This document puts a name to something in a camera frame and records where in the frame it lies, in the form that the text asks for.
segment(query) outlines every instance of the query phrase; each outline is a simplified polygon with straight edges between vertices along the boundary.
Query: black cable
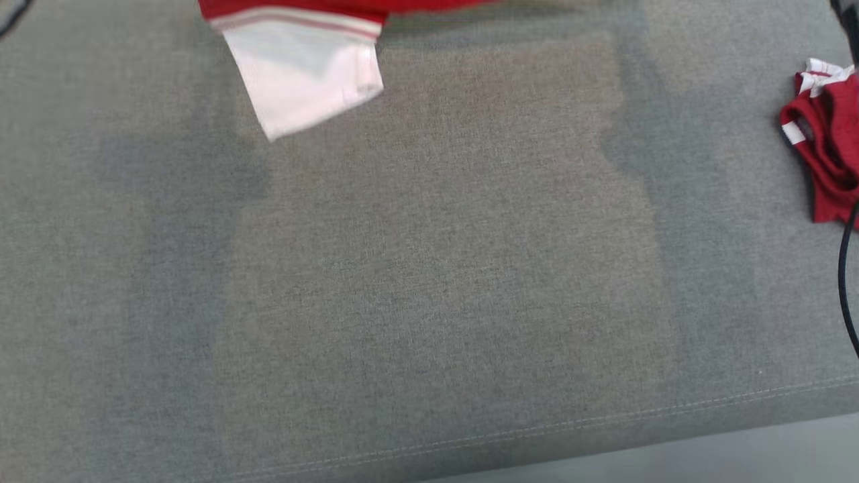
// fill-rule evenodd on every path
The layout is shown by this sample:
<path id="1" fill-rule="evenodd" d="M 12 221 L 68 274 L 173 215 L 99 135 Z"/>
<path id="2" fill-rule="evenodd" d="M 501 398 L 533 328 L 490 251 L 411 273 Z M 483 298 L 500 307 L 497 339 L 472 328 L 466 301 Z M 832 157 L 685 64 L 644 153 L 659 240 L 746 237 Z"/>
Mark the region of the black cable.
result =
<path id="1" fill-rule="evenodd" d="M 35 0 L 18 0 L 18 4 L 12 9 L 12 12 L 0 21 L 0 40 L 2 40 L 9 32 L 11 32 L 24 14 L 33 6 Z"/>
<path id="2" fill-rule="evenodd" d="M 847 221 L 847 226 L 844 227 L 844 236 L 841 238 L 841 251 L 838 254 L 838 298 L 841 299 L 841 315 L 844 316 L 847 334 L 850 336 L 853 350 L 856 351 L 856 356 L 859 358 L 859 337 L 856 337 L 856 328 L 853 327 L 853 317 L 850 316 L 850 307 L 847 304 L 847 283 L 845 280 L 847 247 L 850 245 L 850 234 L 853 233 L 853 227 L 856 225 L 856 214 L 859 214 L 859 202 L 853 205 L 850 220 Z"/>
<path id="3" fill-rule="evenodd" d="M 856 13 L 856 6 L 847 8 L 841 14 L 841 26 L 847 33 L 847 40 L 850 43 L 850 52 L 853 54 L 853 63 L 859 65 L 859 15 Z"/>

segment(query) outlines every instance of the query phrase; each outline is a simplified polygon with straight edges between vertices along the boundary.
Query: gray fabric surface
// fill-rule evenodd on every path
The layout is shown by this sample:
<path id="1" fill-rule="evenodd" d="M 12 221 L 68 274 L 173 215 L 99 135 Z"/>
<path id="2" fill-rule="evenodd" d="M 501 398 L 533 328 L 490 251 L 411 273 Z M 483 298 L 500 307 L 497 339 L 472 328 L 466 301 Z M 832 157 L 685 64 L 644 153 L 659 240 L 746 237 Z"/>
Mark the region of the gray fabric surface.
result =
<path id="1" fill-rule="evenodd" d="M 503 3 L 379 51 L 381 97 L 268 144 L 193 1 L 36 3 L 0 480 L 419 480 L 859 411 L 841 228 L 775 121 L 849 58 L 826 2 Z"/>

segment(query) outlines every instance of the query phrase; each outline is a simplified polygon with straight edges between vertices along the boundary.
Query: stitching line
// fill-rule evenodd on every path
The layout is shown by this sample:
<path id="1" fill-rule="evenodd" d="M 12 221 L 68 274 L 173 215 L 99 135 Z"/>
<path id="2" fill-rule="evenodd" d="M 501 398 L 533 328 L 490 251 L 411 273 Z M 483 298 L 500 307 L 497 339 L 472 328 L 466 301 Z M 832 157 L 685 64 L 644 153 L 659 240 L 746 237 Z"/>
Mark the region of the stitching line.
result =
<path id="1" fill-rule="evenodd" d="M 231 28 L 244 27 L 246 25 L 261 21 L 282 21 L 285 23 L 294 23 L 296 25 L 302 25 L 305 27 L 323 28 L 325 30 L 333 30 L 336 32 L 345 32 L 347 34 L 360 35 L 361 37 L 365 37 L 370 40 L 376 40 L 379 37 L 378 34 L 366 32 L 364 30 L 361 30 L 360 28 L 352 28 L 343 25 L 336 25 L 333 23 L 325 23 L 323 21 L 307 20 L 285 14 L 259 14 L 256 16 L 249 16 L 248 18 L 242 18 L 238 20 L 220 21 L 217 24 L 212 23 L 212 25 L 218 30 L 223 31 L 229 30 Z"/>
<path id="2" fill-rule="evenodd" d="M 499 431 L 499 432 L 488 433 L 488 434 L 483 434 L 483 435 L 478 435 L 478 436 L 472 436 L 472 437 L 461 437 L 461 438 L 456 438 L 456 439 L 448 439 L 448 440 L 444 440 L 444 441 L 438 441 L 438 442 L 435 442 L 435 443 L 416 444 L 416 445 L 412 445 L 412 446 L 403 446 L 403 447 L 400 447 L 400 448 L 394 448 L 394 449 L 383 449 L 383 450 L 379 450 L 379 451 L 371 451 L 371 452 L 368 452 L 368 453 L 361 453 L 361 454 L 358 454 L 358 455 L 347 455 L 347 456 L 339 456 L 339 457 L 336 457 L 336 458 L 326 458 L 326 459 L 323 459 L 323 460 L 316 460 L 316 461 L 312 461 L 312 462 L 291 463 L 291 464 L 285 464 L 285 465 L 278 465 L 278 466 L 270 467 L 270 468 L 263 468 L 263 469 L 256 469 L 256 470 L 252 470 L 252 471 L 244 471 L 244 472 L 240 472 L 240 473 L 235 473 L 235 474 L 232 474 L 232 475 L 231 475 L 231 478 L 238 478 L 238 480 L 236 480 L 236 481 L 252 481 L 252 480 L 258 480 L 258 479 L 260 479 L 260 478 L 270 478 L 270 477 L 273 477 L 273 476 L 281 476 L 281 475 L 287 475 L 287 474 L 297 474 L 297 473 L 302 473 L 302 472 L 307 472 L 307 471 L 318 471 L 318 470 L 321 470 L 321 469 L 333 469 L 333 468 L 340 468 L 340 467 L 343 467 L 343 466 L 350 466 L 350 465 L 356 465 L 356 464 L 364 464 L 364 463 L 367 463 L 367 462 L 382 461 L 382 460 L 393 459 L 393 458 L 401 457 L 401 456 L 421 455 L 421 454 L 425 454 L 425 453 L 432 452 L 432 451 L 441 451 L 441 450 L 445 450 L 445 449 L 456 449 L 456 448 L 462 448 L 462 447 L 466 447 L 466 446 L 473 446 L 473 445 L 476 445 L 476 444 L 482 444 L 482 443 L 493 443 L 493 442 L 495 442 L 495 441 L 507 441 L 507 440 L 509 440 L 509 439 L 516 439 L 516 438 L 518 438 L 518 437 L 534 437 L 534 436 L 541 436 L 541 435 L 543 435 L 543 434 L 550 434 L 550 433 L 553 433 L 553 432 L 560 432 L 560 431 L 572 431 L 572 430 L 574 430 L 574 429 L 581 429 L 581 428 L 584 428 L 584 427 L 594 427 L 594 426 L 597 426 L 597 425 L 608 425 L 608 424 L 611 424 L 611 423 L 612 423 L 612 421 L 605 422 L 605 423 L 598 423 L 598 424 L 596 424 L 596 425 L 576 426 L 576 427 L 571 427 L 571 428 L 563 428 L 563 429 L 561 429 L 561 430 L 555 430 L 555 431 L 539 432 L 539 433 L 530 434 L 530 435 L 520 435 L 520 436 L 516 436 L 516 437 L 507 437 L 507 438 L 500 439 L 500 440 L 499 440 L 499 439 L 497 439 L 497 440 L 484 441 L 484 442 L 480 442 L 480 443 L 469 443 L 469 444 L 465 444 L 465 445 L 461 445 L 461 446 L 454 446 L 454 447 L 449 447 L 449 448 L 433 449 L 433 450 L 430 450 L 430 451 L 421 451 L 421 452 L 418 452 L 418 453 L 403 454 L 403 455 L 393 455 L 393 456 L 387 456 L 387 457 L 384 457 L 384 458 L 378 458 L 378 459 L 374 459 L 374 460 L 367 460 L 367 461 L 363 461 L 363 462 L 343 463 L 343 464 L 338 464 L 338 465 L 328 466 L 328 467 L 319 467 L 319 468 L 302 469 L 302 470 L 297 470 L 297 471 L 291 471 L 291 472 L 288 472 L 288 473 L 277 473 L 277 474 L 268 474 L 268 475 L 255 476 L 255 475 L 258 475 L 258 474 L 262 474 L 262 473 L 266 473 L 266 472 L 270 472 L 270 471 L 275 471 L 275 470 L 280 470 L 280 469 L 286 469 L 286 468 L 300 468 L 300 467 L 305 467 L 305 466 L 323 465 L 323 464 L 325 464 L 325 463 L 331 463 L 331 462 L 341 462 L 341 461 L 345 461 L 345 460 L 358 460 L 358 459 L 365 458 L 365 457 L 368 457 L 368 456 L 387 455 L 387 454 L 390 454 L 390 453 L 406 452 L 406 451 L 409 451 L 409 450 L 412 450 L 412 449 L 432 448 L 432 447 L 435 447 L 435 446 L 441 446 L 441 445 L 443 445 L 443 444 L 450 444 L 450 443 L 462 443 L 462 442 L 465 442 L 465 441 L 472 441 L 472 440 L 475 440 L 475 439 L 488 439 L 488 438 L 499 437 L 499 436 L 505 436 L 505 435 L 510 435 L 510 434 L 522 433 L 522 432 L 530 432 L 530 431 L 546 430 L 546 429 L 549 429 L 549 428 L 555 428 L 555 427 L 558 427 L 558 426 L 577 425 L 577 424 L 580 424 L 580 423 L 585 423 L 585 422 L 590 422 L 590 421 L 601 421 L 601 420 L 605 420 L 605 419 L 620 419 L 620 418 L 627 418 L 627 417 L 630 417 L 630 416 L 641 416 L 641 415 L 643 415 L 643 414 L 660 413 L 660 412 L 663 412 L 663 411 L 672 411 L 672 410 L 674 410 L 674 409 L 683 409 L 683 408 L 686 408 L 686 407 L 701 406 L 701 405 L 703 405 L 703 404 L 710 404 L 710 403 L 714 403 L 714 402 L 721 402 L 721 401 L 725 401 L 725 400 L 739 399 L 739 398 L 744 398 L 744 397 L 748 397 L 748 396 L 754 396 L 754 395 L 758 395 L 758 394 L 767 394 L 767 393 L 772 393 L 772 392 L 776 392 L 776 391 L 783 391 L 783 390 L 786 390 L 786 389 L 805 388 L 805 387 L 807 387 L 807 386 L 813 386 L 813 385 L 815 385 L 815 384 L 821 384 L 821 383 L 826 383 L 826 382 L 835 382 L 835 381 L 844 381 L 844 380 L 847 380 L 847 379 L 856 379 L 857 377 L 859 377 L 859 375 L 833 377 L 833 378 L 830 378 L 830 379 L 823 379 L 823 380 L 821 380 L 821 381 L 817 381 L 817 382 L 805 382 L 805 383 L 803 383 L 803 384 L 793 384 L 793 385 L 789 385 L 789 386 L 782 386 L 782 387 L 780 387 L 780 388 L 764 389 L 764 390 L 760 390 L 760 391 L 754 391 L 754 392 L 751 392 L 751 393 L 737 394 L 737 395 L 733 395 L 733 396 L 726 396 L 726 397 L 721 397 L 721 398 L 716 398 L 716 399 L 710 399 L 710 400 L 701 400 L 701 401 L 698 401 L 698 402 L 690 402 L 690 403 L 686 403 L 686 404 L 679 404 L 679 405 L 676 405 L 676 406 L 657 407 L 656 409 L 647 409 L 647 410 L 644 410 L 644 411 L 635 411 L 635 412 L 631 412 L 631 413 L 610 414 L 610 415 L 606 415 L 606 416 L 597 416 L 597 417 L 593 417 L 593 418 L 572 419 L 572 420 L 570 420 L 570 421 L 563 421 L 563 422 L 560 422 L 560 423 L 552 423 L 552 424 L 549 424 L 549 425 L 536 425 L 536 426 L 532 426 L 532 427 L 528 427 L 528 428 L 522 428 L 522 429 L 517 429 L 517 430 Z M 734 405 L 734 404 L 740 404 L 740 403 L 743 403 L 743 402 L 751 402 L 751 401 L 755 401 L 755 400 L 769 399 L 769 398 L 771 398 L 771 397 L 777 397 L 777 396 L 781 396 L 781 395 L 799 394 L 799 393 L 802 393 L 802 392 L 807 392 L 808 390 L 818 390 L 818 389 L 826 389 L 826 388 L 834 388 L 834 387 L 839 387 L 839 386 L 846 386 L 846 385 L 850 385 L 850 384 L 856 384 L 856 383 L 858 383 L 858 382 L 859 382 L 859 381 L 856 381 L 856 382 L 849 382 L 849 383 L 845 383 L 845 384 L 836 384 L 836 385 L 831 385 L 831 386 L 824 386 L 824 387 L 812 388 L 812 389 L 803 389 L 803 390 L 799 390 L 799 391 L 790 391 L 790 392 L 788 392 L 788 393 L 784 393 L 784 394 L 776 394 L 776 395 L 771 395 L 771 396 L 766 396 L 766 397 L 764 397 L 764 398 L 754 398 L 754 399 L 750 399 L 750 400 L 736 401 L 736 402 L 731 402 L 731 403 L 728 403 L 728 404 L 722 404 L 722 405 L 717 405 L 717 406 L 711 406 L 711 407 L 699 408 L 699 409 L 694 409 L 694 410 L 691 410 L 691 411 L 681 411 L 681 412 L 672 413 L 672 414 L 684 414 L 684 413 L 691 413 L 691 412 L 693 412 L 693 411 L 699 411 L 699 410 L 701 410 L 701 409 L 711 409 L 711 408 L 716 408 L 716 407 L 732 406 L 732 405 Z M 617 421 L 616 423 L 624 423 L 624 422 L 636 421 L 636 420 L 639 420 L 639 419 L 649 419 L 649 418 L 655 418 L 655 417 L 658 417 L 658 416 L 659 416 L 659 415 L 657 414 L 657 415 L 653 415 L 653 416 L 647 416 L 647 417 L 645 417 L 645 418 L 625 419 L 624 421 Z M 241 478 L 242 476 L 247 476 L 247 477 L 249 477 L 249 478 L 242 479 L 242 478 Z"/>
<path id="3" fill-rule="evenodd" d="M 844 379 L 844 378 L 846 378 L 846 377 L 838 377 L 838 378 L 835 378 L 835 379 L 830 379 L 830 381 L 837 380 L 837 379 Z M 768 395 L 768 396 L 763 396 L 763 397 L 753 398 L 753 399 L 749 399 L 749 400 L 736 400 L 736 401 L 734 401 L 734 402 L 727 402 L 727 403 L 719 404 L 719 405 L 716 405 L 716 406 L 698 407 L 698 408 L 695 408 L 695 409 L 688 409 L 688 410 L 686 410 L 686 411 L 680 411 L 680 412 L 677 412 L 677 413 L 670 413 L 670 414 L 652 414 L 652 415 L 650 415 L 650 416 L 644 416 L 644 417 L 642 417 L 642 418 L 624 419 L 624 420 L 622 420 L 622 421 L 607 421 L 607 422 L 603 422 L 603 423 L 596 423 L 596 424 L 592 424 L 592 425 L 572 426 L 572 427 L 569 427 L 569 428 L 561 428 L 561 429 L 559 429 L 559 430 L 542 431 L 542 432 L 537 432 L 537 433 L 534 433 L 534 434 L 518 435 L 518 436 L 513 436 L 513 437 L 503 437 L 503 438 L 500 438 L 500 439 L 492 439 L 492 440 L 489 440 L 489 441 L 478 441 L 478 442 L 476 442 L 476 443 L 460 444 L 460 445 L 458 445 L 458 446 L 449 446 L 449 447 L 446 447 L 446 448 L 427 449 L 427 450 L 425 450 L 425 451 L 418 451 L 418 452 L 415 452 L 415 453 L 406 453 L 406 454 L 403 454 L 403 455 L 385 456 L 385 457 L 383 457 L 383 458 L 375 458 L 375 459 L 372 459 L 372 460 L 365 460 L 365 461 L 361 461 L 361 462 L 349 462 L 349 463 L 342 463 L 342 464 L 332 465 L 332 466 L 327 466 L 327 467 L 305 468 L 305 469 L 299 469 L 299 470 L 295 470 L 295 471 L 288 471 L 288 472 L 283 472 L 283 473 L 263 474 L 263 475 L 260 475 L 260 476 L 253 476 L 253 477 L 251 477 L 251 478 L 239 479 L 239 480 L 235 480 L 235 481 L 255 481 L 255 480 L 263 480 L 263 479 L 267 479 L 267 478 L 275 478 L 275 477 L 278 477 L 278 476 L 288 476 L 288 475 L 291 475 L 291 474 L 300 474 L 300 473 L 309 473 L 309 472 L 313 472 L 313 471 L 331 470 L 331 469 L 335 469 L 335 468 L 344 468 L 344 467 L 350 467 L 350 466 L 358 466 L 358 465 L 363 465 L 363 464 L 372 463 L 372 462 L 382 462 L 382 461 L 386 461 L 386 460 L 394 460 L 394 459 L 404 458 L 404 457 L 411 457 L 411 456 L 418 456 L 418 455 L 426 455 L 426 454 L 428 454 L 428 453 L 435 453 L 435 452 L 437 452 L 437 451 L 447 451 L 447 450 L 451 450 L 451 449 L 468 448 L 468 447 L 470 447 L 470 446 L 480 446 L 480 445 L 490 444 L 490 443 L 501 443 L 501 442 L 504 442 L 504 441 L 511 441 L 511 440 L 514 440 L 514 439 L 524 439 L 524 438 L 527 438 L 527 437 L 544 436 L 544 435 L 547 435 L 547 434 L 555 434 L 555 433 L 559 433 L 559 432 L 573 431 L 573 430 L 579 430 L 579 429 L 584 429 L 584 428 L 593 428 L 593 427 L 596 427 L 596 426 L 605 426 L 605 425 L 621 425 L 621 424 L 624 424 L 624 423 L 631 423 L 631 422 L 635 422 L 635 421 L 642 421 L 642 420 L 645 420 L 645 419 L 654 419 L 654 418 L 659 418 L 659 417 L 661 417 L 661 416 L 675 416 L 675 415 L 678 415 L 678 414 L 694 413 L 694 412 L 697 412 L 697 411 L 707 411 L 707 410 L 710 410 L 710 409 L 717 409 L 717 408 L 719 408 L 719 407 L 735 406 L 735 405 L 738 405 L 738 404 L 745 404 L 745 403 L 747 403 L 747 402 L 754 402 L 754 401 L 758 401 L 758 400 L 767 400 L 767 399 L 772 399 L 772 398 L 777 398 L 777 397 L 783 397 L 783 396 L 790 395 L 790 394 L 800 394 L 800 393 L 806 393 L 806 392 L 811 392 L 811 391 L 819 391 L 819 390 L 822 390 L 822 389 L 840 388 L 840 387 L 842 387 L 842 386 L 851 386 L 851 385 L 858 384 L 858 383 L 859 383 L 859 381 L 841 382 L 841 383 L 839 383 L 839 384 L 831 384 L 831 385 L 829 385 L 829 386 L 822 386 L 822 387 L 815 387 L 815 388 L 798 389 L 798 390 L 796 390 L 796 391 L 789 391 L 789 392 L 787 392 L 787 393 L 783 393 L 783 394 L 771 394 L 771 395 Z M 769 392 L 769 391 L 774 391 L 774 390 L 776 390 L 776 389 L 767 389 L 766 391 L 758 391 L 757 393 L 750 393 L 750 394 L 760 394 L 760 393 L 763 393 L 763 392 Z"/>

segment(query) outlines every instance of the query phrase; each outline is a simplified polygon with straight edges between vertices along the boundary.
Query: red garment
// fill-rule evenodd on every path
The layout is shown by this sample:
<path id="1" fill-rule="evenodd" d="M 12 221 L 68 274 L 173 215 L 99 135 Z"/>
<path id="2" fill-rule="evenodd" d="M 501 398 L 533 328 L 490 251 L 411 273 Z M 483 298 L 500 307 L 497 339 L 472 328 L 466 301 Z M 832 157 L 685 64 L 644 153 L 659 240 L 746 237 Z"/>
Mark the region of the red garment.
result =
<path id="1" fill-rule="evenodd" d="M 318 10 L 383 22 L 388 13 L 447 10 L 488 0 L 199 0 L 206 20 L 255 7 L 289 7 Z"/>
<path id="2" fill-rule="evenodd" d="M 859 81 L 854 74 L 819 92 L 800 92 L 781 112 L 785 134 L 811 168 L 815 223 L 846 223 L 859 201 L 857 106 Z"/>

